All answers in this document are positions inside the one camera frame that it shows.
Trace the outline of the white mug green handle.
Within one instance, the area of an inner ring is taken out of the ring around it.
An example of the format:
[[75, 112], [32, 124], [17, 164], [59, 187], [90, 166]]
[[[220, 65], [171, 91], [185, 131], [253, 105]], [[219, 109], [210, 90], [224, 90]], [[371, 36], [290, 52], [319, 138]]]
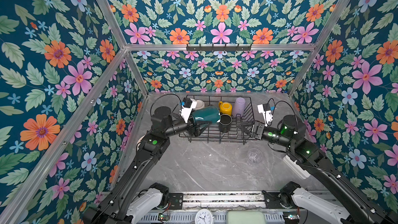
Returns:
[[221, 119], [219, 109], [213, 105], [193, 111], [191, 117], [197, 125], [203, 123], [216, 124]]

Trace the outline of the lavender plastic cup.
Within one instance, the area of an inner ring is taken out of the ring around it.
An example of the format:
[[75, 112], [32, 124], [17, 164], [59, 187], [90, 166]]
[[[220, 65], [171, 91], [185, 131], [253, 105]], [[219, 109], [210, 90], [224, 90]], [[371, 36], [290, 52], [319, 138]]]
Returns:
[[244, 115], [245, 108], [246, 100], [243, 97], [237, 97], [232, 108], [232, 116], [235, 118], [242, 117]]

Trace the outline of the black mug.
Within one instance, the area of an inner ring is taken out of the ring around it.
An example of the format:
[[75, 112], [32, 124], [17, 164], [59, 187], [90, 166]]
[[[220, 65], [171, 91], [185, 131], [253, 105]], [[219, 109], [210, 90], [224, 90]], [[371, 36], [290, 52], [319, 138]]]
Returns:
[[221, 133], [228, 133], [231, 129], [232, 117], [228, 114], [222, 114], [219, 121], [219, 131]]

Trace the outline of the yellow mug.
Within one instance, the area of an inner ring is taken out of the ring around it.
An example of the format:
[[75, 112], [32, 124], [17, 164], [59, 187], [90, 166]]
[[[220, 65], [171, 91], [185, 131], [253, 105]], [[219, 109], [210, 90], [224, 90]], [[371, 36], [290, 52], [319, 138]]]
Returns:
[[219, 112], [221, 115], [232, 115], [232, 104], [229, 102], [219, 102]]

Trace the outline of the clear glass cup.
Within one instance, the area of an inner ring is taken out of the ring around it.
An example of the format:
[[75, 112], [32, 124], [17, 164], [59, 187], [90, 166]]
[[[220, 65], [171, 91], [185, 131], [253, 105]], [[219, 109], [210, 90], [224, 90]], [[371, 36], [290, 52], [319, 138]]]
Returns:
[[262, 162], [263, 153], [257, 148], [249, 149], [247, 152], [247, 162], [249, 165], [254, 166]]

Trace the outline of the red interior white mug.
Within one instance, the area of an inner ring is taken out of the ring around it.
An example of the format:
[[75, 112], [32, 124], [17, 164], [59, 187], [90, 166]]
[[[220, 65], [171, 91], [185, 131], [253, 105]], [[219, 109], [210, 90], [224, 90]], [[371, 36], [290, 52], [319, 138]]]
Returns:
[[201, 110], [205, 107], [205, 104], [201, 100], [196, 100], [196, 107], [194, 108], [195, 110]]

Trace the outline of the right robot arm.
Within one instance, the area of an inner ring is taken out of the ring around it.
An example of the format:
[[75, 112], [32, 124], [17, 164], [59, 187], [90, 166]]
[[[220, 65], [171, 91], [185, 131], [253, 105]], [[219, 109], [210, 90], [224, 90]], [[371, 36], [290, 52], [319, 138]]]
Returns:
[[289, 182], [280, 190], [279, 201], [283, 207], [305, 208], [332, 224], [398, 222], [397, 213], [375, 204], [344, 177], [316, 144], [305, 139], [306, 125], [296, 115], [285, 116], [277, 128], [261, 121], [239, 122], [237, 127], [251, 138], [283, 146], [291, 169], [302, 178], [315, 177], [340, 203], [333, 204]]

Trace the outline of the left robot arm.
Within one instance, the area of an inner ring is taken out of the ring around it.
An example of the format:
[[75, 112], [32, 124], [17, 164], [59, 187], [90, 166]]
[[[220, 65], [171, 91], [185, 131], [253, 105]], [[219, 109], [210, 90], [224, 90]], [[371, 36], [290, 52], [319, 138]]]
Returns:
[[217, 107], [200, 110], [182, 107], [179, 114], [161, 106], [151, 116], [152, 126], [141, 139], [135, 158], [115, 188], [82, 217], [85, 224], [136, 224], [152, 209], [168, 205], [169, 189], [153, 184], [143, 196], [138, 190], [151, 169], [158, 163], [171, 143], [171, 137], [187, 132], [201, 135], [210, 125], [220, 121]]

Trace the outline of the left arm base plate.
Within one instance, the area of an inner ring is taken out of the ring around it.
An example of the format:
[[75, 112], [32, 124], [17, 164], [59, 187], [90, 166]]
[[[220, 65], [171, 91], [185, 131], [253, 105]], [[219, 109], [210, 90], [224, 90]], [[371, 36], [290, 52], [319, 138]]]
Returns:
[[181, 210], [183, 208], [184, 194], [181, 192], [169, 194], [169, 210]]

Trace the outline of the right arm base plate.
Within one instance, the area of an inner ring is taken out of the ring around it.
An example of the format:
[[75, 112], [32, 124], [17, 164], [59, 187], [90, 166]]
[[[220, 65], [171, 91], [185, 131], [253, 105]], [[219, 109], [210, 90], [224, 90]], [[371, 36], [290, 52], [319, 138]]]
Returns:
[[265, 190], [261, 191], [264, 202], [267, 208], [270, 209], [293, 209], [297, 208], [294, 204], [292, 197], [284, 192], [267, 192]]

